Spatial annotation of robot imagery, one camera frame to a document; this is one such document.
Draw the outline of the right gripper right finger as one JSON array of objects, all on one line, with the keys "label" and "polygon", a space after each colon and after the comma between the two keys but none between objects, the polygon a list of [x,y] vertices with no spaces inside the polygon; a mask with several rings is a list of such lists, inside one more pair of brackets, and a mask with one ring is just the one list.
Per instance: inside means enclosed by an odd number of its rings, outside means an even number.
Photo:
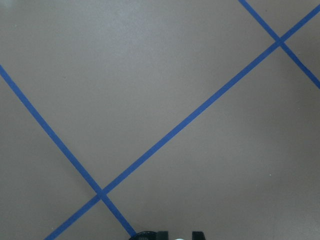
[{"label": "right gripper right finger", "polygon": [[202,231],[193,231],[192,240],[206,240],[206,237]]}]

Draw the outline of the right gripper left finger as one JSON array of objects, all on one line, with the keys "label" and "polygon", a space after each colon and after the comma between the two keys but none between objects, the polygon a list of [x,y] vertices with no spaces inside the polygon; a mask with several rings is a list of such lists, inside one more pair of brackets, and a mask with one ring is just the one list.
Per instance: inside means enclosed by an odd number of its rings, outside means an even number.
[{"label": "right gripper left finger", "polygon": [[158,231],[156,233],[156,240],[169,240],[169,232],[168,231]]}]

